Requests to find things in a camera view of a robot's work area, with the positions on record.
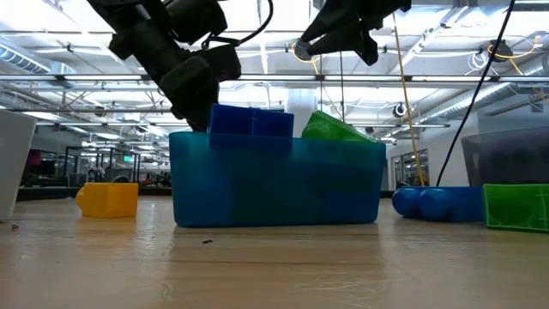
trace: gray container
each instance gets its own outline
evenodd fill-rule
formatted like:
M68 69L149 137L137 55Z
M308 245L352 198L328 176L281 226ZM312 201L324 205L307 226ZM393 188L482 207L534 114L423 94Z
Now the gray container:
M549 184L549 127L462 138L469 184Z

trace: ceiling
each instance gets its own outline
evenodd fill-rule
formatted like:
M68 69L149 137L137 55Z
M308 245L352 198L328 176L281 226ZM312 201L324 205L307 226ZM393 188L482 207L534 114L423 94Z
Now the ceiling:
M145 75L141 65L132 57L121 61L106 48L112 29L85 0L1 0L0 46L8 45L20 54L45 66L63 64L62 71L51 74L77 75ZM504 18L507 1L478 1L480 7L453 9L453 1L413 1L407 13L397 12L397 27L407 76L479 76L486 57L475 56L497 37ZM229 28L226 36L242 38L259 27L267 14L266 0L232 0L220 2ZM549 13L544 8L516 11L505 33L506 44L516 55L519 67L533 61L549 45L545 35ZM291 46L314 19L316 9L310 0L275 0L274 17L267 31L238 48L242 71L253 80L224 82L220 102L234 106L283 108L288 104L292 89L312 89L312 95L322 104L325 112L338 117L337 107L342 98L348 106L349 123L393 124L401 123L392 115L393 107L404 101L400 82L304 82L287 76L397 76L398 51L395 41L395 24L392 17L384 27L372 31L372 38L380 48L379 61L368 67L353 52L324 55L315 65L300 62ZM447 27L441 28L442 21ZM516 75L512 64L494 63L490 75ZM0 61L0 74L29 75L29 72L5 61ZM270 76L282 75L278 81ZM75 110L45 116L39 113L43 124L48 123L121 123L140 122L158 124L126 127L79 128L76 133L101 132L119 135L137 141L150 139L165 141L167 134L189 130L170 113L171 103L162 96L153 82L144 81L72 82L73 88L51 82L11 81L4 78L0 106L6 108ZM437 106L474 88L476 82L415 83L407 90L415 118L421 118ZM121 112L107 113L104 117L85 110L103 106Z

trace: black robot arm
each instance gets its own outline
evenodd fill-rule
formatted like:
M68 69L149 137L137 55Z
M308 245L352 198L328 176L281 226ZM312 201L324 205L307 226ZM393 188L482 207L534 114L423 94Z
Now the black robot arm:
M134 55L172 103L177 119L187 119L194 131L208 129L213 104L219 103L220 82L238 79L240 62L235 48L254 38L273 16L244 39L220 37L227 29L221 0L88 0L111 25L109 49L119 58ZM411 0L327 0L296 46L299 57L328 52L356 51L368 64L377 61L377 43L369 31L396 9L409 9ZM208 35L200 51L194 44ZM209 48L211 41L226 43Z

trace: table surface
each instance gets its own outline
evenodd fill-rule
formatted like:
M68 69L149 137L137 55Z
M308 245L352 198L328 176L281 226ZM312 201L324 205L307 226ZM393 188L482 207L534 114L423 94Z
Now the table surface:
M185 229L172 202L81 218L74 200L18 203L0 225L0 307L543 308L549 235L400 218ZM15 223L19 228L12 228ZM213 242L204 244L204 240Z

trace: security camera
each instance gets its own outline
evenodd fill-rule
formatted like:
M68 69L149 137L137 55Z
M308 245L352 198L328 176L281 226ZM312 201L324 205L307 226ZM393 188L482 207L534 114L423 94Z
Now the security camera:
M393 116L395 116L395 118L402 118L405 114L406 107L402 103L399 103L395 106L395 108L393 108Z

